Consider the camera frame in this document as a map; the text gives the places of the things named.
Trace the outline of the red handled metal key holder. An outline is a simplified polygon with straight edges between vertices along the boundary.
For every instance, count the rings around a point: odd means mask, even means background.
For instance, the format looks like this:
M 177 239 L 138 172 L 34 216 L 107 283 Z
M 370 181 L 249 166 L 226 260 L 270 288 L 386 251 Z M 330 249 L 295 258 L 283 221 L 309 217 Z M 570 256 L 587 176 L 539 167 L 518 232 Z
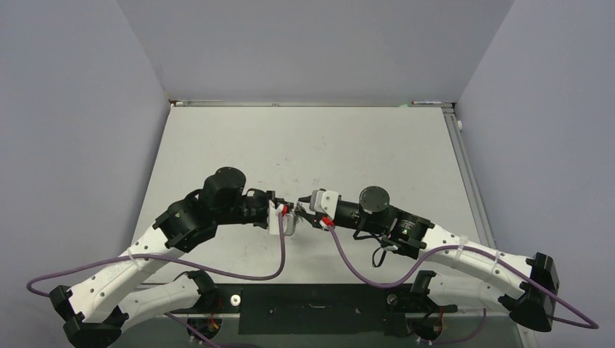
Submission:
M 294 225 L 298 225 L 302 222 L 308 222 L 310 219 L 310 215 L 308 214 L 308 211 L 303 207 L 303 205 L 298 202 L 294 204 L 294 207 L 292 208 L 292 214 L 293 214 L 293 224 Z

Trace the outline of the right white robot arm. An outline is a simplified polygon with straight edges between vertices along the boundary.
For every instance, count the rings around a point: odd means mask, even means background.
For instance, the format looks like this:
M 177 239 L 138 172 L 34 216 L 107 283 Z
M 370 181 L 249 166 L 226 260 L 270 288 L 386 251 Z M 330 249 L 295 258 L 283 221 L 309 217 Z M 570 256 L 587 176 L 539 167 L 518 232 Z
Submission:
M 498 251 L 445 230 L 432 221 L 394 207 L 379 186 L 364 188 L 357 202 L 335 191 L 315 190 L 295 208 L 314 228 L 346 228 L 355 240 L 375 239 L 380 247 L 415 261 L 434 262 L 462 277 L 427 271 L 415 277 L 411 304 L 419 310 L 433 305 L 479 307 L 508 314 L 533 331 L 553 328 L 559 279 L 552 257 L 537 252 L 521 256 Z

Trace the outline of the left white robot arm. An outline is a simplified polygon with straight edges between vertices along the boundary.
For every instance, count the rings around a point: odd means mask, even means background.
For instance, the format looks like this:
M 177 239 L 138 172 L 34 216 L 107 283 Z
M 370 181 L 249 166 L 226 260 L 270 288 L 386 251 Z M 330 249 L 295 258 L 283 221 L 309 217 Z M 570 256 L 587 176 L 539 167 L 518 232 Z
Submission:
M 242 171 L 222 167 L 203 187 L 172 203 L 117 260 L 101 262 L 90 278 L 58 286 L 49 298 L 74 347 L 108 347 L 130 327 L 166 312 L 206 312 L 218 299 L 212 273 L 200 266 L 170 283 L 142 289 L 163 266 L 216 235 L 222 225 L 253 225 L 283 233 L 294 205 L 273 191 L 248 189 Z

